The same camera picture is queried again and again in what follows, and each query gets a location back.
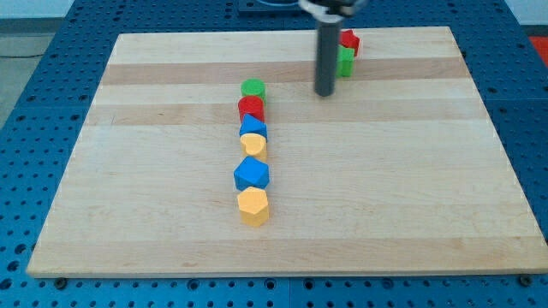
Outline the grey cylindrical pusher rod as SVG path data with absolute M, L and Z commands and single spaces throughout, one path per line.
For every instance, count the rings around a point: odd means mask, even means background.
M 318 22 L 315 59 L 314 91 L 329 97 L 335 91 L 338 45 L 342 23 Z

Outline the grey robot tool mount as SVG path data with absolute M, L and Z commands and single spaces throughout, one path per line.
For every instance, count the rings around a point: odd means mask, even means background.
M 339 22 L 356 15 L 368 0 L 299 0 L 298 5 L 316 21 Z

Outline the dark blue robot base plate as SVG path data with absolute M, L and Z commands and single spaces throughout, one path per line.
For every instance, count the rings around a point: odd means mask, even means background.
M 298 0 L 237 0 L 237 11 L 246 17 L 287 17 L 306 15 Z

